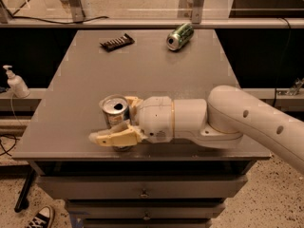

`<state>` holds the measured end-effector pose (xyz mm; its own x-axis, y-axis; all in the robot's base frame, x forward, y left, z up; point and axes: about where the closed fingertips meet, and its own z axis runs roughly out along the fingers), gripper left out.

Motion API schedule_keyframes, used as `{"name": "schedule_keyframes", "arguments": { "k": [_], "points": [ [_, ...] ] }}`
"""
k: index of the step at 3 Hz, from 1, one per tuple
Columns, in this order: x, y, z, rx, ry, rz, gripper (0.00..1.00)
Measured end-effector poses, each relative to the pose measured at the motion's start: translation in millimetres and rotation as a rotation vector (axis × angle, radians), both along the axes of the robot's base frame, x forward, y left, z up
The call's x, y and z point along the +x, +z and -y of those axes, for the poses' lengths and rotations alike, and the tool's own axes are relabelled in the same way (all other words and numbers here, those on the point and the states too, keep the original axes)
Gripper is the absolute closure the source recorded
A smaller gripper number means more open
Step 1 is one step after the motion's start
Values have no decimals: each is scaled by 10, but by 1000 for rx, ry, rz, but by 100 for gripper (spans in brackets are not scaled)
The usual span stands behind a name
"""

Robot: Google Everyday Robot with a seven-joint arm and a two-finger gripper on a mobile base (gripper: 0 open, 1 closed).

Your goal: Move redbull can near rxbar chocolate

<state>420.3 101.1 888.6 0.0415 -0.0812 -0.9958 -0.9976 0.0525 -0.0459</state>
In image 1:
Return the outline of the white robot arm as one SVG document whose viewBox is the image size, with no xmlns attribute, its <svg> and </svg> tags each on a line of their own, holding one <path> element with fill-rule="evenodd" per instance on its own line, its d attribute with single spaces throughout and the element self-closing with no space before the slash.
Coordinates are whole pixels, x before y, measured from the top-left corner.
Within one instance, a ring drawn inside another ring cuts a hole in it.
<svg viewBox="0 0 304 228">
<path fill-rule="evenodd" d="M 89 135 L 99 146 L 184 139 L 223 149 L 248 136 L 304 173 L 304 123 L 233 86 L 213 88 L 206 100 L 111 95 L 99 107 L 108 128 Z"/>
</svg>

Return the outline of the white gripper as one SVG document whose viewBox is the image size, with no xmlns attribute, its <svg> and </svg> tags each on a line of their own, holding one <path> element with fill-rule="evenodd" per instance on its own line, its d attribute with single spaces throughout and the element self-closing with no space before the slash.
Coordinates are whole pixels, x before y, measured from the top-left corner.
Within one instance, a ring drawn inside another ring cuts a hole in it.
<svg viewBox="0 0 304 228">
<path fill-rule="evenodd" d="M 173 106 L 169 97 L 150 97 L 146 100 L 136 96 L 125 98 L 129 115 L 136 115 L 138 126 L 133 126 L 129 120 L 123 121 L 109 129 L 90 133 L 88 138 L 91 142 L 103 147 L 126 147 L 145 139 L 150 143 L 169 143 L 173 139 Z"/>
</svg>

